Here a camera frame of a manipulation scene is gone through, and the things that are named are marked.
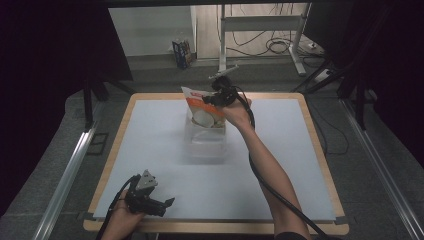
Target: hand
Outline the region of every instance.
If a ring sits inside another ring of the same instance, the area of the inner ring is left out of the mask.
[[[137,224],[141,222],[145,213],[131,213],[125,203],[125,195],[127,190],[123,191],[120,200],[113,208],[112,216],[110,217],[109,224],[103,233],[102,240],[118,240],[134,232]]]
[[[247,99],[249,106],[252,104],[252,100]],[[239,130],[245,127],[251,127],[249,114],[243,104],[236,99],[231,105],[226,107],[218,107],[218,110],[224,113],[225,118],[233,124]]]

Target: cable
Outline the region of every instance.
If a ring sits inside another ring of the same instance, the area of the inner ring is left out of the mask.
[[[246,13],[243,11],[243,8],[241,8],[241,4],[240,4],[240,10],[243,12],[244,15],[246,15]]]
[[[282,13],[282,10],[283,10],[283,6],[284,6],[284,4],[282,4],[281,5],[281,9],[280,9],[280,15],[281,15],[281,13]],[[270,12],[268,13],[268,15],[269,14],[271,14],[271,12],[274,10],[274,9],[276,9],[278,7],[278,4],[275,4],[274,5],[274,7],[270,10]],[[221,42],[221,36],[220,36],[220,34],[219,34],[219,27],[218,27],[218,25],[219,25],[219,21],[218,21],[218,19],[219,19],[219,17],[218,17],[218,5],[216,5],[216,29],[217,29],[217,34],[218,34],[218,39],[219,39],[219,41]],[[238,43],[237,42],[237,40],[236,40],[236,38],[235,38],[235,34],[234,34],[234,32],[232,32],[233,33],[233,39],[234,39],[234,42],[236,43],[236,45],[237,46],[239,46],[239,47],[241,47],[241,46],[244,46],[244,45],[246,45],[246,44],[248,44],[248,43],[250,43],[250,42],[252,42],[253,40],[255,40],[255,39],[257,39],[259,36],[261,36],[262,34],[264,34],[264,33],[266,33],[266,32],[268,32],[268,31],[263,31],[263,32],[261,32],[261,33],[259,33],[258,35],[256,35],[255,37],[253,37],[252,39],[250,39],[250,40],[248,40],[247,42],[244,42],[244,43]],[[284,52],[286,52],[287,50],[288,50],[288,44],[287,44],[287,42],[285,42],[284,40],[286,40],[286,39],[283,39],[283,38],[274,38],[274,34],[275,34],[275,31],[273,31],[272,32],[272,35],[271,35],[271,38],[265,43],[265,46],[266,46],[266,51],[264,51],[264,52],[261,52],[261,53],[257,53],[257,54],[250,54],[250,53],[246,53],[246,52],[243,52],[243,51],[240,51],[240,50],[238,50],[238,49],[235,49],[235,48],[229,48],[229,47],[226,47],[226,49],[227,50],[231,50],[231,51],[235,51],[235,52],[238,52],[238,53],[241,53],[241,54],[243,54],[243,55],[246,55],[246,56],[252,56],[252,57],[257,57],[257,56],[261,56],[261,55],[264,55],[264,54],[266,54],[266,53],[268,53],[269,51],[271,51],[271,52],[273,52],[273,53],[275,53],[275,54],[283,54]],[[273,50],[273,47],[275,46],[275,45],[284,45],[285,46],[285,48],[284,48],[284,50],[281,50],[281,51],[276,51],[276,50]]]
[[[244,99],[240,96],[237,95],[237,99],[241,102],[241,104],[243,105],[243,107],[245,108],[245,110],[247,111],[247,113],[249,114],[249,118],[250,118],[250,123],[252,125],[253,128],[255,128],[255,118],[253,115],[252,110],[250,109],[250,106],[247,102],[247,98],[246,95],[244,94],[244,91],[241,90],[241,92],[243,93]],[[283,196],[281,196],[281,194],[279,194],[277,191],[275,191],[275,189],[273,189],[266,181],[265,179],[261,176],[261,174],[259,173],[258,169],[256,168],[255,164],[253,163],[253,160],[250,156],[249,153],[249,163],[250,163],[250,167],[252,168],[253,173],[255,174],[256,178],[259,180],[259,182],[274,196],[276,197],[281,203],[283,203],[287,208],[289,208],[293,213],[295,213],[300,219],[302,219],[305,223],[307,223],[309,226],[311,226],[319,235],[320,239],[327,239],[327,240],[331,240],[331,239],[338,239],[338,238],[333,238],[333,237],[329,237],[324,231],[322,231],[311,219],[309,219],[306,215],[304,215],[302,213],[302,211],[300,211],[298,208],[296,208],[290,201],[288,201],[287,199],[285,199]]]
[[[115,195],[115,198],[113,199],[112,203],[109,206],[109,209],[107,210],[105,221],[103,222],[102,227],[100,228],[99,232],[97,233],[96,240],[100,240],[103,237],[103,233],[106,230],[107,225],[109,224],[109,220],[112,216],[113,209],[118,202],[119,198],[121,197],[122,192],[124,191],[125,187],[135,178],[136,176],[132,176],[128,181],[122,186],[122,188],[119,190],[119,192]],[[130,239],[132,234],[127,236],[125,239]]]
[[[343,138],[344,138],[344,140],[345,140],[345,142],[346,142],[346,147],[345,147],[345,149],[344,149],[344,151],[342,151],[342,152],[327,152],[327,154],[332,154],[332,155],[345,155],[348,151],[349,151],[349,148],[350,148],[350,143],[349,143],[349,140],[347,139],[347,137],[346,137],[346,134],[342,131],[342,130],[340,130],[339,128],[337,128],[336,126],[334,126],[333,124],[331,124],[327,119],[325,119],[322,115],[321,115],[321,113],[318,111],[318,109],[317,109],[317,107],[311,102],[311,101],[309,101],[309,99],[308,99],[308,97],[307,97],[307,95],[305,95],[305,100],[306,100],[306,103],[308,104],[308,105],[310,105],[310,106],[312,106],[312,108],[318,113],[318,115],[319,115],[319,117],[325,122],[325,123],[327,123],[330,127],[332,127],[333,129],[335,129],[336,131],[338,131],[339,133],[341,133],[341,135],[343,136]],[[316,119],[314,119],[314,122],[317,124],[317,126],[318,126],[318,128],[320,129],[320,131],[321,131],[321,134],[323,135],[323,138],[325,139],[325,136],[324,136],[324,132],[322,132],[322,130],[321,130],[321,127],[319,126],[319,124],[318,124],[318,122],[316,121]]]
[[[294,3],[292,3],[292,9],[291,9],[291,12],[290,12],[290,15],[293,15],[293,5],[294,5]]]
[[[327,152],[328,152],[327,137],[325,136],[324,131],[322,130],[321,126],[319,125],[318,121],[315,118],[315,115],[312,114],[312,112],[311,112],[311,118],[312,118],[312,121],[314,121],[315,125],[317,126],[318,131],[321,133],[322,139],[324,141],[324,146],[321,146],[321,147],[323,149],[324,156],[327,157]]]

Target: black curtain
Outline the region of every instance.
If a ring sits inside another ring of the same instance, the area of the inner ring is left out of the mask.
[[[3,2],[0,7],[0,213],[32,173],[86,78],[131,73],[104,7]]]
[[[375,111],[424,166],[424,3],[395,1],[367,56],[367,87]]]

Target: sleeve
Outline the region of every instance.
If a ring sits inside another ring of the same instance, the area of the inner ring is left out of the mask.
[[[302,235],[295,232],[282,232],[277,234],[275,240],[306,240]]]

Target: aluminum rail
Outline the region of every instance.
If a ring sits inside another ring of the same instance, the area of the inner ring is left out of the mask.
[[[98,119],[97,116],[99,116],[103,110],[104,104],[105,103],[103,102],[98,102],[96,104],[93,114],[94,119]],[[50,234],[56,224],[57,218],[59,217],[60,211],[62,210],[63,204],[68,197],[68,193],[78,173],[79,167],[81,166],[81,162],[85,156],[85,153],[87,152],[88,146],[90,145],[90,141],[96,131],[97,125],[98,121],[94,120],[93,125],[89,131],[81,134],[71,159],[69,160],[68,165],[63,172],[62,178],[60,179],[59,184],[57,185],[56,190],[50,199],[49,205],[47,206],[47,209],[44,212],[44,215],[41,218],[41,221],[32,239],[49,239]]]
[[[406,229],[408,230],[413,240],[424,239],[424,232],[421,223],[408,203],[408,200],[403,196],[395,180],[387,169],[384,160],[378,154],[374,144],[372,143],[368,133],[363,131],[354,117],[353,107],[348,100],[340,100],[340,103],[345,110],[345,113],[357,134],[362,147],[365,149],[368,158],[374,166],[374,170],[380,178],[387,194],[389,195],[393,205],[395,206],[400,218],[402,219]]]

